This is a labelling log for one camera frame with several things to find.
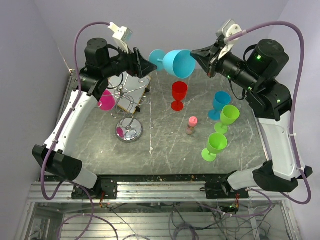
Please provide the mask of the red plastic wine glass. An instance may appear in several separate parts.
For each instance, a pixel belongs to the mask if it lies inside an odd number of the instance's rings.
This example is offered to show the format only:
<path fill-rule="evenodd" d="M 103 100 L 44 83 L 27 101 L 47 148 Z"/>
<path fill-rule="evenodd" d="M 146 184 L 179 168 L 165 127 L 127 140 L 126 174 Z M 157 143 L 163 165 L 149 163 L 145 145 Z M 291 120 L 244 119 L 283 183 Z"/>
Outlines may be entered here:
<path fill-rule="evenodd" d="M 184 104 L 182 103 L 183 99 L 187 95 L 188 85 L 183 81 L 176 81 L 172 85 L 172 97 L 174 101 L 171 103 L 171 108 L 179 112 L 184 108 Z"/>

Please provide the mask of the magenta plastic wine glass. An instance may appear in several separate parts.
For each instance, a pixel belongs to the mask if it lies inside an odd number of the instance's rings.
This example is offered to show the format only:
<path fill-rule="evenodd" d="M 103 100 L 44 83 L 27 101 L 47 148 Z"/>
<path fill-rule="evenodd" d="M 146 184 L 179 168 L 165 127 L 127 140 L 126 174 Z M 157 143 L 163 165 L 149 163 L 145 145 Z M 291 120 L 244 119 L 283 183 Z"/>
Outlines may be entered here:
<path fill-rule="evenodd" d="M 115 99 L 112 95 L 112 93 L 106 89 L 100 100 L 97 103 L 97 106 L 102 110 L 102 111 L 110 111 L 114 106 L 115 106 L 116 102 Z"/>

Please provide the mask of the chrome wine glass rack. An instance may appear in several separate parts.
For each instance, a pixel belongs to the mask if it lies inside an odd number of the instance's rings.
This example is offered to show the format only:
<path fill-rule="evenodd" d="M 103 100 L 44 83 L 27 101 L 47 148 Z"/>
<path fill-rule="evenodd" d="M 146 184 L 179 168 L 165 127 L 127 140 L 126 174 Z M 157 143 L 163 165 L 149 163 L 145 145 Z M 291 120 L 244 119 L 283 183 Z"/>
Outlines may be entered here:
<path fill-rule="evenodd" d="M 122 77 L 121 82 L 124 79 L 124 73 L 121 74 L 119 77 Z M 106 90 L 112 90 L 115 87 L 109 87 Z M 141 110 L 141 106 L 147 102 L 147 97 L 145 93 L 142 97 L 142 101 L 140 102 L 140 106 L 136 107 L 136 112 Z M 109 110 L 111 116 L 114 119 L 118 119 L 118 123 L 115 126 L 115 135 L 116 137 L 125 143 L 131 143 L 137 141 L 143 134 L 144 128 L 142 123 L 134 117 L 134 114 L 131 114 L 120 107 L 118 107 L 117 102 L 115 102 L 115 106 Z"/>

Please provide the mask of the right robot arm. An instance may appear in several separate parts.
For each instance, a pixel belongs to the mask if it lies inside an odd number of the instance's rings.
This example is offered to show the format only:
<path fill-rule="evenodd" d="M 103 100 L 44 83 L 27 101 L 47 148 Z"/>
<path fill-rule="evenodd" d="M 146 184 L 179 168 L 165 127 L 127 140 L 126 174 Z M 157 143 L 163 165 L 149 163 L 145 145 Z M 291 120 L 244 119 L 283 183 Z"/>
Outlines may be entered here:
<path fill-rule="evenodd" d="M 246 49 L 248 58 L 239 58 L 231 52 L 218 58 L 226 44 L 222 40 L 208 47 L 192 50 L 196 60 L 209 78 L 220 74 L 230 84 L 242 88 L 242 100 L 253 110 L 269 147 L 271 159 L 263 164 L 227 174 L 220 186 L 221 194 L 233 197 L 238 190 L 259 187 L 268 192 L 291 193 L 299 180 L 309 177 L 310 166 L 296 162 L 293 155 L 293 133 L 290 117 L 294 112 L 290 90 L 276 80 L 289 61 L 280 43 L 262 39 Z"/>

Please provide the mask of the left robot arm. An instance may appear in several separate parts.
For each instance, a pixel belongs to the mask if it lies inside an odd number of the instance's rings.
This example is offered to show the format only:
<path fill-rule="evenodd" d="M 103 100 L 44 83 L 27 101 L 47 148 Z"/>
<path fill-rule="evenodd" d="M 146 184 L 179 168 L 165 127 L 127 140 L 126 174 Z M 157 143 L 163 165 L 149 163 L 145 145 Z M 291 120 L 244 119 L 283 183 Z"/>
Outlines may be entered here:
<path fill-rule="evenodd" d="M 109 78 L 126 72 L 142 79 L 157 69 L 138 48 L 124 51 L 103 38 L 90 39 L 84 54 L 85 67 L 76 71 L 77 83 L 62 117 L 45 143 L 32 149 L 32 155 L 41 166 L 41 191 L 48 201 L 53 197 L 46 193 L 45 173 L 84 187 L 85 194 L 91 199 L 101 195 L 98 176 L 85 169 L 81 160 L 72 157 L 75 142 L 89 114 L 109 86 Z"/>

